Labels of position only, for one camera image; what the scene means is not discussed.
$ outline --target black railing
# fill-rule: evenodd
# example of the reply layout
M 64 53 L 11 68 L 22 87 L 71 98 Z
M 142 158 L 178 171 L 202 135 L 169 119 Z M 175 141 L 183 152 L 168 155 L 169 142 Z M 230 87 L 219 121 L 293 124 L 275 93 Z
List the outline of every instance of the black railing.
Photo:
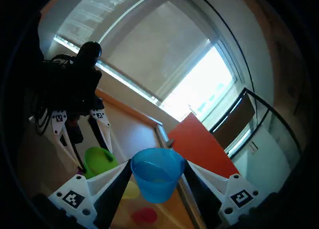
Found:
M 249 142 L 249 140 L 255 135 L 255 133 L 257 132 L 257 130 L 260 128 L 260 126 L 262 125 L 262 123 L 264 122 L 267 114 L 269 112 L 272 112 L 278 119 L 279 121 L 284 125 L 284 127 L 287 129 L 287 131 L 289 132 L 291 138 L 294 140 L 296 146 L 297 146 L 297 150 L 298 153 L 301 154 L 301 148 L 300 148 L 300 144 L 293 132 L 293 130 L 291 129 L 291 127 L 288 125 L 288 123 L 284 120 L 284 118 L 272 107 L 270 106 L 265 100 L 263 100 L 262 98 L 260 98 L 257 94 L 255 94 L 254 92 L 252 92 L 251 90 L 244 88 L 240 94 L 238 95 L 238 97 L 236 98 L 236 100 L 234 101 L 234 103 L 231 105 L 231 107 L 224 113 L 224 115 L 221 117 L 221 119 L 209 130 L 209 132 L 211 134 L 213 134 L 214 130 L 219 127 L 223 121 L 226 119 L 226 117 L 231 113 L 231 111 L 233 110 L 233 108 L 236 106 L 236 104 L 240 101 L 240 99 L 243 98 L 243 96 L 245 94 L 249 94 L 250 96 L 252 96 L 256 101 L 259 101 L 262 105 L 264 105 L 267 108 L 267 111 L 265 113 L 265 115 L 263 116 L 263 118 L 261 119 L 261 121 L 257 124 L 257 127 L 255 128 L 255 130 L 251 133 L 251 135 L 246 139 L 246 141 L 241 145 L 241 147 L 230 157 L 231 159 L 233 157 L 235 157 L 236 154 L 238 154 L 240 152 L 240 150 L 243 149 L 243 147 L 247 144 L 247 142 Z

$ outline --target window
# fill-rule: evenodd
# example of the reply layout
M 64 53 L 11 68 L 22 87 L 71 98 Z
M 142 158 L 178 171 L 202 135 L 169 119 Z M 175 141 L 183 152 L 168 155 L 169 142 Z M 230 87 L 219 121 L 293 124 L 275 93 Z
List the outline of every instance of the window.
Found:
M 222 39 L 188 0 L 82 0 L 55 40 L 75 51 L 98 41 L 97 67 L 178 121 L 194 113 L 207 129 L 240 90 Z
M 213 46 L 160 105 L 178 121 L 190 112 L 203 121 L 235 83 Z

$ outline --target blue cup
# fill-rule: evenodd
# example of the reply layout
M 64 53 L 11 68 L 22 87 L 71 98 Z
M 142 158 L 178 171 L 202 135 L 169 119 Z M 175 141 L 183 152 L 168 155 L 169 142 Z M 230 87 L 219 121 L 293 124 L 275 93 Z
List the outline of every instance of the blue cup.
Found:
M 184 158 L 164 148 L 142 150 L 131 160 L 137 185 L 145 200 L 152 203 L 162 203 L 171 197 L 184 168 Z

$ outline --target window blind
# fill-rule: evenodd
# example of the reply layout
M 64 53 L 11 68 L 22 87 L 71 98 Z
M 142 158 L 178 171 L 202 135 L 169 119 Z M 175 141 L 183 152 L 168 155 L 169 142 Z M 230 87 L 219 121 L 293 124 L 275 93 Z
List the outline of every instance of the window blind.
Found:
M 170 1 L 132 17 L 117 45 L 101 42 L 102 60 L 163 101 L 217 42 Z

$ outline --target red panel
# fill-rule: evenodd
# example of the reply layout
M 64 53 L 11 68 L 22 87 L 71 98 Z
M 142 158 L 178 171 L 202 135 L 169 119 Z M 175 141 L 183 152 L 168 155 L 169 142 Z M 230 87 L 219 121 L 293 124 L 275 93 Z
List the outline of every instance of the red panel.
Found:
M 229 178 L 239 173 L 213 135 L 190 113 L 169 134 L 173 148 L 187 160 Z

